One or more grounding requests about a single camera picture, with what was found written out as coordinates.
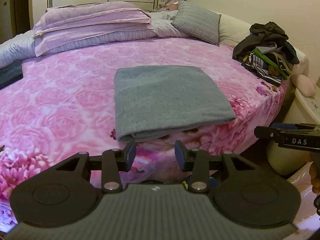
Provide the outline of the person's hand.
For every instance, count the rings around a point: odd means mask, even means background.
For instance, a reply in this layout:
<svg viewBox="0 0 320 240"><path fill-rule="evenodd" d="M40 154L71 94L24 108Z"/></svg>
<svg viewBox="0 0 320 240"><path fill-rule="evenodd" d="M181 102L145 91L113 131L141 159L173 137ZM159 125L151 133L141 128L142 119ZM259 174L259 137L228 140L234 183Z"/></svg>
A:
<svg viewBox="0 0 320 240"><path fill-rule="evenodd" d="M319 194L319 191L320 191L320 179L319 179L319 175L318 175L318 170L317 170L314 162L312 162L312 164L310 165L309 174L310 174L310 177L311 177L312 191L315 194Z"/></svg>

